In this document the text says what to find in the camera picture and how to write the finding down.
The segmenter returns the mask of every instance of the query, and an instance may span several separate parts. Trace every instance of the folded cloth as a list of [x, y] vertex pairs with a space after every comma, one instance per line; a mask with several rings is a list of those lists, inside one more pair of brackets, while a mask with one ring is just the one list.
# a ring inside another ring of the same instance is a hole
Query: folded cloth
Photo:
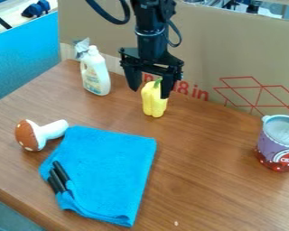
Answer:
[[73, 126], [40, 174], [48, 180], [53, 162], [66, 171], [66, 190], [56, 194], [61, 209], [132, 226], [155, 151], [154, 138]]

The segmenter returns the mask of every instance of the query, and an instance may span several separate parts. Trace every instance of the black marker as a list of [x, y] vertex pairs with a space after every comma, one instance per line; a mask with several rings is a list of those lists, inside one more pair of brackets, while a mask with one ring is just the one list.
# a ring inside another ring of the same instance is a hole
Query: black marker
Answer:
[[60, 178], [54, 170], [50, 171], [51, 177], [53, 178], [54, 184], [58, 187], [60, 192], [66, 191], [65, 186], [62, 184]]
[[52, 190], [54, 191], [54, 194], [57, 194], [59, 192], [59, 189], [57, 185], [55, 184], [53, 177], [49, 177], [47, 181], [49, 185], [51, 186]]
[[59, 162], [53, 162], [54, 170], [57, 173], [58, 177], [60, 178], [61, 182], [66, 185], [66, 182], [70, 180], [69, 175], [63, 169]]

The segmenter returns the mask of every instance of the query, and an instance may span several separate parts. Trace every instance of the mushroom toy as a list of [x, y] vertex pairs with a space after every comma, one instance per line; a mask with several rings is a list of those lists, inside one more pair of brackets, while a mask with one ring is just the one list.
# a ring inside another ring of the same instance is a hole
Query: mushroom toy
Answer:
[[69, 124], [66, 120], [58, 120], [45, 126], [25, 119], [20, 121], [14, 130], [16, 141], [27, 151], [36, 152], [43, 149], [47, 140], [59, 138], [65, 134]]

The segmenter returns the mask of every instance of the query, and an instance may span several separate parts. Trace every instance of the tin can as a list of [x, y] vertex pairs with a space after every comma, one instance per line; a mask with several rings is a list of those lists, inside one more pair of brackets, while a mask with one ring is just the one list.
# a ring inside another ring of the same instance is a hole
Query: tin can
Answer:
[[256, 157], [273, 171], [289, 171], [289, 115], [266, 115]]

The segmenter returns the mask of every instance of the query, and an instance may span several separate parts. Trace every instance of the bottle label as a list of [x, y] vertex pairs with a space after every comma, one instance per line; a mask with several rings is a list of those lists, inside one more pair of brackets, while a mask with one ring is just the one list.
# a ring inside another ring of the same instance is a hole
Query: bottle label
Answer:
[[84, 75], [83, 87], [95, 94], [101, 94], [98, 75], [93, 69], [88, 69]]
[[273, 161], [274, 162], [289, 162], [289, 149], [277, 153]]

